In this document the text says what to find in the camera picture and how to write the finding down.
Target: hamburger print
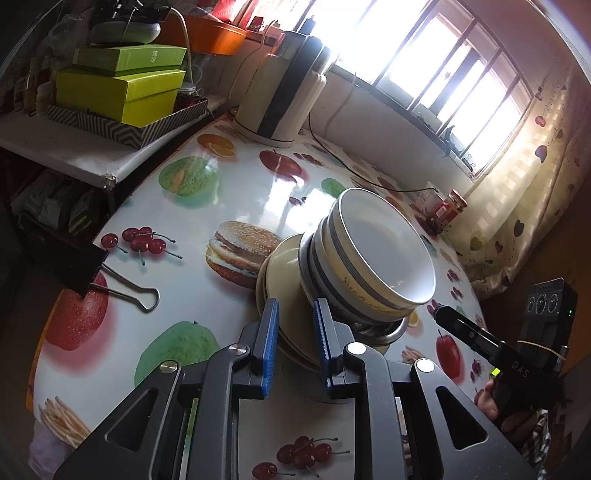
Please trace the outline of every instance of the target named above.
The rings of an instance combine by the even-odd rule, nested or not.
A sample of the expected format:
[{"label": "hamburger print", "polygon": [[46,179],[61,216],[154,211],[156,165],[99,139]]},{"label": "hamburger print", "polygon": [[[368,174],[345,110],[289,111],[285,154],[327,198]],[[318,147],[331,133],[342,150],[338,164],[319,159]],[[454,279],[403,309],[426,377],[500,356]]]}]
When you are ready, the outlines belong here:
[{"label": "hamburger print", "polygon": [[254,290],[262,263],[280,242],[276,234],[259,226],[223,222],[209,241],[205,260],[222,278]]}]

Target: orange basket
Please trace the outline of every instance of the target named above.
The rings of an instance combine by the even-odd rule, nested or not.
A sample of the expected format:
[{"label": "orange basket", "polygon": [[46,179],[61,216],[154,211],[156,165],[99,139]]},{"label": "orange basket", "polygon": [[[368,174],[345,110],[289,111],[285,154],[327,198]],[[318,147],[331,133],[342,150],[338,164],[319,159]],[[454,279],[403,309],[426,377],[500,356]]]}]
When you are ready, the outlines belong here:
[{"label": "orange basket", "polygon": [[[246,30],[207,18],[183,15],[189,32],[191,51],[213,53],[216,55],[234,55],[244,38]],[[186,47],[183,27],[175,15],[169,15],[161,24],[162,31],[155,42],[177,47]]]}]

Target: jar lid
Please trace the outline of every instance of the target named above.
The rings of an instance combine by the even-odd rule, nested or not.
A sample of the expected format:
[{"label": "jar lid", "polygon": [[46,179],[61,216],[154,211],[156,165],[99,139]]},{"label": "jar lid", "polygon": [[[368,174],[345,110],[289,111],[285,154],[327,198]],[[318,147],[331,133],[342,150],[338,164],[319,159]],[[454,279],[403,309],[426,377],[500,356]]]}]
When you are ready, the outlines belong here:
[{"label": "jar lid", "polygon": [[464,200],[464,197],[462,197],[462,195],[460,195],[457,190],[452,190],[449,193],[449,198],[457,208],[464,209],[468,206],[468,203]]}]

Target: black device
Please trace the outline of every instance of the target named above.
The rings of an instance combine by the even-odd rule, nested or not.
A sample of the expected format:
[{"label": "black device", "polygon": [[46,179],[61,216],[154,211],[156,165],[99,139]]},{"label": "black device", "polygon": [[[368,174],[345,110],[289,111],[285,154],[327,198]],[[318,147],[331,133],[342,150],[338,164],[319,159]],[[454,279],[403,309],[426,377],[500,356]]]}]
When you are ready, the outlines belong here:
[{"label": "black device", "polygon": [[[533,285],[527,294],[524,324],[517,351],[545,372],[558,374],[562,368],[562,363],[557,365],[556,362],[560,357],[553,352],[566,356],[577,298],[573,287],[563,278]],[[536,343],[553,352],[530,343]]]},{"label": "black device", "polygon": [[551,409],[560,398],[556,375],[545,372],[527,357],[451,307],[439,306],[435,322],[486,358],[499,372],[493,399],[499,408],[497,423],[509,415],[537,408]]},{"label": "black device", "polygon": [[55,480],[168,480],[180,472],[193,400],[199,398],[187,479],[236,479],[238,405],[272,384],[279,306],[207,361],[156,367],[59,467]]},{"label": "black device", "polygon": [[329,397],[355,399],[355,480],[406,478],[396,397],[413,478],[535,478],[513,445],[434,362],[388,361],[355,342],[348,325],[333,321],[326,299],[314,303],[314,330]]}]

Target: white bowl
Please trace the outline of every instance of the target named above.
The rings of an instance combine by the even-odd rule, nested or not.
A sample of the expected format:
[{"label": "white bowl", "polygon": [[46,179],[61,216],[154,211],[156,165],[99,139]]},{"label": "white bowl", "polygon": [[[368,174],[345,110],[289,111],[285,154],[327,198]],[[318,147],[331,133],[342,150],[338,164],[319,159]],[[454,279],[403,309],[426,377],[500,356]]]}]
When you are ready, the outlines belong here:
[{"label": "white bowl", "polygon": [[350,311],[355,317],[359,318],[360,323],[371,323],[381,325],[383,323],[392,323],[405,316],[404,312],[398,312],[389,307],[379,306],[374,308],[368,304],[363,297],[356,295],[345,281],[333,270],[329,258],[324,249],[324,225],[327,219],[322,220],[313,236],[311,248],[311,269],[317,270],[319,279],[317,280],[322,293],[330,293],[340,306]]},{"label": "white bowl", "polygon": [[339,256],[339,253],[337,252],[335,244],[332,241],[332,238],[331,238],[331,235],[329,232],[329,228],[328,228],[329,220],[330,220],[330,218],[327,218],[327,221],[323,224],[322,238],[323,238],[324,251],[325,251],[326,256],[329,260],[330,266],[332,267],[335,274],[339,278],[343,279],[343,283],[345,284],[345,286],[351,291],[351,293],[355,297],[359,298],[365,304],[367,304],[369,308],[372,308],[372,309],[374,309],[378,312],[381,312],[383,314],[386,314],[386,315],[396,315],[399,318],[409,315],[410,311],[412,311],[412,309],[414,307],[412,309],[409,309],[406,305],[404,305],[404,306],[396,306],[395,305],[393,307],[391,302],[390,302],[390,305],[388,305],[388,306],[384,305],[379,300],[374,298],[371,295],[371,293],[367,292],[356,281],[356,279],[353,277],[353,275],[349,272],[349,270],[345,266],[345,263],[343,262],[343,260]]},{"label": "white bowl", "polygon": [[412,309],[435,293],[435,269],[418,233],[378,195],[345,190],[327,222],[330,240],[349,274],[375,300]]}]

